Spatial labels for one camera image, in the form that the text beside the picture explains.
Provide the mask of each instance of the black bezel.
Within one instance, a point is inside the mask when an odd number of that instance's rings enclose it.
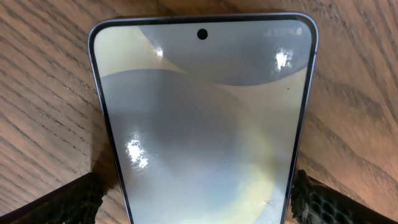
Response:
[[[91,67],[93,69],[93,75],[95,84],[98,92],[99,102],[101,103],[101,109],[105,119],[106,130],[109,136],[111,147],[114,153],[114,161],[116,163],[116,169],[122,188],[122,194],[124,198],[124,204],[126,206],[127,214],[130,223],[134,223],[132,219],[131,209],[128,203],[126,188],[124,187],[123,176],[119,164],[118,153],[114,143],[112,134],[111,124],[109,122],[108,111],[106,109],[105,98],[102,91],[101,79],[98,73],[98,67],[95,60],[94,54],[94,40],[97,33],[107,27],[113,26],[141,26],[141,25],[155,25],[155,24],[186,24],[186,23],[200,23],[200,22],[238,22],[238,21],[272,21],[272,20],[298,20],[306,23],[312,34],[312,44],[310,52],[310,60],[308,61],[308,69],[305,78],[305,85],[303,91],[302,104],[300,109],[300,116],[298,119],[298,125],[296,130],[294,150],[292,155],[292,161],[290,163],[289,179],[287,182],[287,188],[285,193],[284,209],[282,211],[282,217],[280,223],[283,224],[286,218],[286,211],[289,204],[290,190],[292,188],[292,180],[294,178],[294,170],[297,160],[298,147],[300,144],[301,133],[303,128],[303,121],[305,112],[307,110],[308,96],[310,93],[310,87],[312,82],[313,70],[315,67],[315,58],[318,50],[318,27],[315,21],[308,15],[301,12],[272,12],[272,13],[259,13],[259,14],[227,14],[227,15],[215,15],[215,16],[181,16],[181,17],[149,17],[149,18],[125,18],[125,19],[111,19],[98,23],[92,28],[88,36],[88,55],[90,57]]]

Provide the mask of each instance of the phone bezel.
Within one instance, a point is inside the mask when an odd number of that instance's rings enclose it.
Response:
[[[95,79],[95,85],[98,92],[99,102],[101,104],[102,113],[105,120],[106,131],[109,136],[111,147],[114,154],[114,161],[116,163],[116,170],[118,172],[120,185],[122,188],[122,194],[124,204],[126,206],[127,215],[130,223],[134,223],[132,219],[132,213],[129,206],[126,188],[124,186],[123,175],[120,168],[118,159],[118,153],[114,143],[114,138],[111,129],[111,123],[109,122],[108,111],[106,109],[105,98],[102,91],[101,79],[98,73],[98,67],[95,60],[94,53],[94,40],[102,29],[113,26],[142,26],[142,25],[159,25],[159,24],[187,24],[187,23],[202,23],[202,22],[239,22],[239,21],[273,21],[273,20],[298,20],[306,23],[312,34],[312,44],[310,51],[310,58],[307,66],[307,74],[305,77],[305,85],[300,109],[300,116],[298,119],[298,125],[296,130],[292,160],[290,162],[289,179],[287,182],[287,188],[285,193],[284,207],[280,223],[283,224],[286,219],[286,211],[289,204],[290,190],[292,188],[292,181],[294,178],[294,170],[297,161],[298,148],[301,140],[301,133],[303,129],[303,122],[305,113],[307,110],[308,96],[310,94],[313,71],[315,68],[315,59],[318,51],[319,42],[319,31],[315,21],[308,15],[301,12],[270,12],[270,13],[257,13],[257,14],[225,14],[225,15],[214,15],[214,16],[177,16],[177,17],[143,17],[143,18],[122,18],[122,19],[110,19],[98,23],[92,28],[88,35],[88,55],[90,57],[91,67],[93,69],[93,75]]]

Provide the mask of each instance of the wood surface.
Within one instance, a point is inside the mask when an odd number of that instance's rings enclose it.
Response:
[[[298,168],[398,220],[396,0],[0,0],[0,215],[100,154],[116,176],[86,49],[97,22],[280,10],[306,12],[320,30]],[[97,222],[127,223],[118,185]]]

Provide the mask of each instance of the wood grain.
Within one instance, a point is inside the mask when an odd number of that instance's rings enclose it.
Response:
[[[398,1],[0,0],[0,215],[89,172],[115,176],[86,51],[99,21],[283,9],[320,49],[298,167],[398,220]],[[120,188],[98,223],[127,223]]]

